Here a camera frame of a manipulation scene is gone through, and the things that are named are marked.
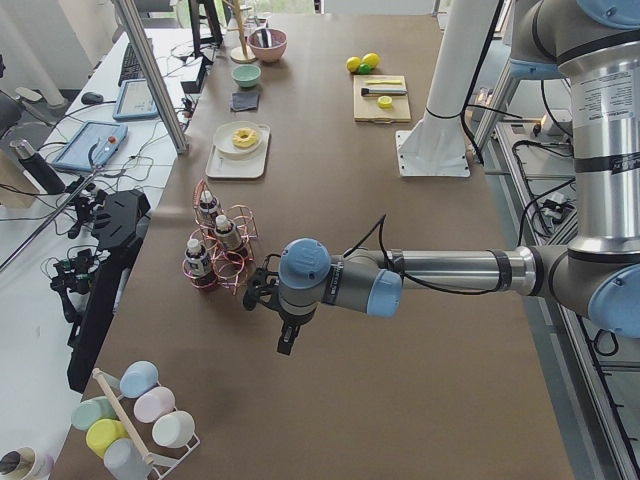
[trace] donut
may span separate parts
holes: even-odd
[[[253,128],[239,128],[233,132],[232,141],[238,148],[249,148],[258,141],[258,133]]]

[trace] blue joint cap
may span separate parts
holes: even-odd
[[[638,0],[577,0],[584,13],[602,25],[621,30],[640,28]]]
[[[402,278],[395,272],[380,270],[367,302],[367,315],[392,317],[400,305]]]
[[[591,297],[588,314],[604,330],[640,338],[640,265],[607,278]]]
[[[509,59],[511,76],[518,80],[554,80],[564,78],[554,63],[527,62],[525,60]]]
[[[326,247],[312,238],[300,238],[285,247],[278,274],[287,287],[305,290],[323,282],[330,268]]]

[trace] green bowl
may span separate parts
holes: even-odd
[[[255,65],[240,65],[233,69],[231,76],[243,88],[255,87],[261,74],[260,67]]]

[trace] computer mouse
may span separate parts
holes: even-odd
[[[104,102],[104,97],[99,93],[87,92],[84,95],[82,95],[82,98],[80,99],[80,101],[84,105],[97,105],[99,103]]]

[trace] white plate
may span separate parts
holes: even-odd
[[[251,128],[256,131],[258,135],[258,141],[251,145],[249,148],[239,148],[233,144],[233,134],[236,130],[240,128]],[[257,150],[260,145],[260,140],[262,136],[262,132],[258,125],[253,122],[246,121],[238,121],[225,123],[224,125],[220,125],[216,130],[216,133],[213,135],[213,143],[220,152],[225,155],[230,156],[244,156],[255,150]]]
[[[269,125],[256,125],[256,127],[261,133],[256,150],[242,156],[234,156],[223,153],[214,145],[205,167],[205,174],[211,178],[258,178],[262,176],[267,160],[271,129]]]

